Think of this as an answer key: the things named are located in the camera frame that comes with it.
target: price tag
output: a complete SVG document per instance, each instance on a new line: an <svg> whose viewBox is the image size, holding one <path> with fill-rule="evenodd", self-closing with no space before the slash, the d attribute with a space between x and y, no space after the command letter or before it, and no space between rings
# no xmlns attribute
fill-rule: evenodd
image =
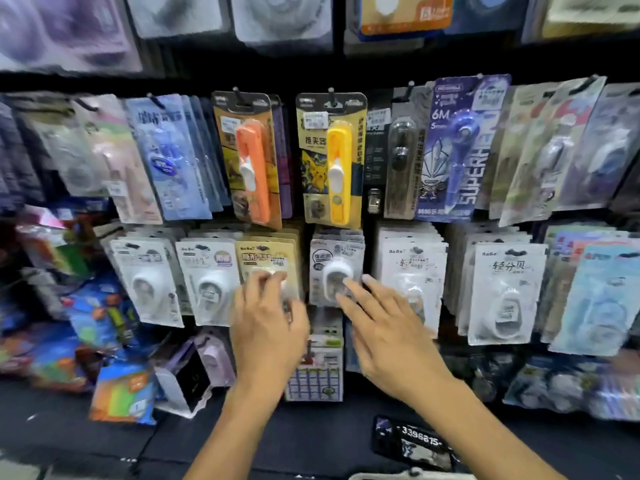
<svg viewBox="0 0 640 480"><path fill-rule="evenodd" d="M367 129L388 125L391 122L391 108L374 109L367 113Z"/></svg>
<svg viewBox="0 0 640 480"><path fill-rule="evenodd" d="M304 125L306 130L325 130L329 128L329 113L326 111L306 112Z"/></svg>
<svg viewBox="0 0 640 480"><path fill-rule="evenodd" d="M242 124L242 120L238 118L229 118L228 116L220 116L220 126L222 133L236 134L236 128Z"/></svg>
<svg viewBox="0 0 640 480"><path fill-rule="evenodd" d="M127 184L122 180L106 180L104 186L107 187L109 195L112 197L128 197Z"/></svg>

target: price label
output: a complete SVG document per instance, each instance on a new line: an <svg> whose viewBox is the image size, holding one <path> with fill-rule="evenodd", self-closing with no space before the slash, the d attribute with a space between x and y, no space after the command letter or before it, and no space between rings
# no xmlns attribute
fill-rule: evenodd
<svg viewBox="0 0 640 480"><path fill-rule="evenodd" d="M220 126L222 133L236 134L236 128L242 124L242 120L238 118L229 118L228 116L220 116Z"/></svg>
<svg viewBox="0 0 640 480"><path fill-rule="evenodd" d="M325 130L329 128L329 113L326 111L306 112L304 126L306 130Z"/></svg>
<svg viewBox="0 0 640 480"><path fill-rule="evenodd" d="M367 129L388 125L391 122L391 108L374 109L367 113Z"/></svg>

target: purple packaging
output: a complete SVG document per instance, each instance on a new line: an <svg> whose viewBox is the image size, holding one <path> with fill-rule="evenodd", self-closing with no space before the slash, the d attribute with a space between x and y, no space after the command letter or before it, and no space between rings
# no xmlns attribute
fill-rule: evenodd
<svg viewBox="0 0 640 480"><path fill-rule="evenodd" d="M508 74L436 80L416 220L471 218L510 83Z"/></svg>

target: left hand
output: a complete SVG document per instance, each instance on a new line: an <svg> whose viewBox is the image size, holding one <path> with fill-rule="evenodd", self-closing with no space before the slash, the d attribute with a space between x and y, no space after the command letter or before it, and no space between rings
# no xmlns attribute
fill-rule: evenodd
<svg viewBox="0 0 640 480"><path fill-rule="evenodd" d="M236 385L276 402L307 351L309 338L305 304L291 300L291 323L282 309L281 283L286 278L283 272L254 272L236 289L231 318Z"/></svg>

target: cartoon character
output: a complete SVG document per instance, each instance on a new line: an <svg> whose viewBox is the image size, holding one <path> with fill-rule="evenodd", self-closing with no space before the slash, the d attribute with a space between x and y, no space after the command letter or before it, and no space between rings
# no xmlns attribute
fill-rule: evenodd
<svg viewBox="0 0 640 480"><path fill-rule="evenodd" d="M326 156L319 153L302 151L303 184L310 192L326 191Z"/></svg>

